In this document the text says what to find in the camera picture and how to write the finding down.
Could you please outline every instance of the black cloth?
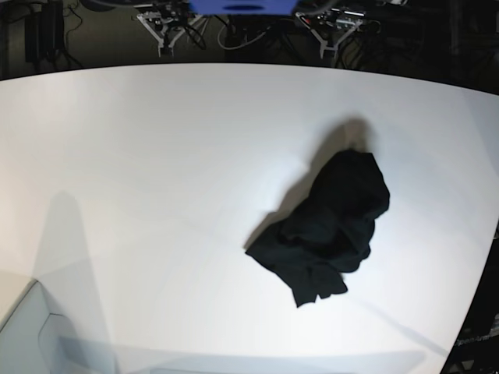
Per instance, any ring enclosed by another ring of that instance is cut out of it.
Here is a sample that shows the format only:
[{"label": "black cloth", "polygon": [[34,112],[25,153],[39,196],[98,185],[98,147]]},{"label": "black cloth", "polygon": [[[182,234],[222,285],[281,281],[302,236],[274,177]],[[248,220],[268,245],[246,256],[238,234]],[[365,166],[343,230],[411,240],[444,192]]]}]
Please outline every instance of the black cloth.
[{"label": "black cloth", "polygon": [[356,271],[370,254],[374,220],[389,201],[373,154],[339,152],[320,170],[309,196],[246,254],[292,289],[297,306],[345,293],[341,273]]}]

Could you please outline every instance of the blue object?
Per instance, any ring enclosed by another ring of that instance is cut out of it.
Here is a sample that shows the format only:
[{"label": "blue object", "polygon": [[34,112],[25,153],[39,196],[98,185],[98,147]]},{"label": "blue object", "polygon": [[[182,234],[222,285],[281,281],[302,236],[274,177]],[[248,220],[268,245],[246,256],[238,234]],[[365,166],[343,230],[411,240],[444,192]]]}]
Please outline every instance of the blue object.
[{"label": "blue object", "polygon": [[290,15],[297,0],[191,0],[199,14]]}]

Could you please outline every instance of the white table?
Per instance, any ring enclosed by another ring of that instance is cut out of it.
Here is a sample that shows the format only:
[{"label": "white table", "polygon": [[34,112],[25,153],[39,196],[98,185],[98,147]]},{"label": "white table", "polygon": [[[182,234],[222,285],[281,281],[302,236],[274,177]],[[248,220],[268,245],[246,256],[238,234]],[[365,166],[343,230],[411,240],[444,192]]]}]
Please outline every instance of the white table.
[{"label": "white table", "polygon": [[[441,370],[499,215],[499,97],[333,69],[154,65],[1,82],[0,109],[0,269],[45,286],[96,372]],[[243,246],[360,132],[390,210],[349,292],[297,309]]]}]

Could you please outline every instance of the white cable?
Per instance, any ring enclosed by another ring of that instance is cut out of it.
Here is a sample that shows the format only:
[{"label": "white cable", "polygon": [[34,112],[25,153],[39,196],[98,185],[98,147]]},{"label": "white cable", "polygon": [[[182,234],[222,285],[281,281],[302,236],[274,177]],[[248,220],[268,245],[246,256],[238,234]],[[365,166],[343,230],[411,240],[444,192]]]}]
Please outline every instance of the white cable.
[{"label": "white cable", "polygon": [[267,31],[265,30],[263,33],[261,33],[260,35],[258,35],[254,39],[252,39],[250,41],[247,41],[246,43],[242,43],[242,44],[237,45],[235,47],[225,47],[225,45],[221,42],[220,37],[221,37],[221,33],[223,33],[226,28],[227,28],[226,25],[222,26],[222,28],[220,29],[220,31],[218,31],[218,35],[217,35],[218,45],[220,46],[221,49],[224,49],[226,51],[235,51],[236,49],[241,49],[241,48],[247,47],[250,44],[253,44],[255,41],[259,41],[267,33]]}]

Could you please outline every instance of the white tabletop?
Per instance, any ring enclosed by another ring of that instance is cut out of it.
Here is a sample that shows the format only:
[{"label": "white tabletop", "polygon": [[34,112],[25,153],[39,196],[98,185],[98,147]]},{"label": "white tabletop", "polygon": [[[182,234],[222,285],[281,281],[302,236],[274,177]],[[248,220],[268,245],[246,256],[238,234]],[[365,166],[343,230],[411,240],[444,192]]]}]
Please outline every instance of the white tabletop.
[{"label": "white tabletop", "polygon": [[[100,372],[115,358],[122,372],[441,370],[499,215],[499,97],[333,69],[154,65],[1,82],[0,109],[0,269],[47,288]],[[349,292],[297,309],[243,246],[359,136],[390,210]]]}]

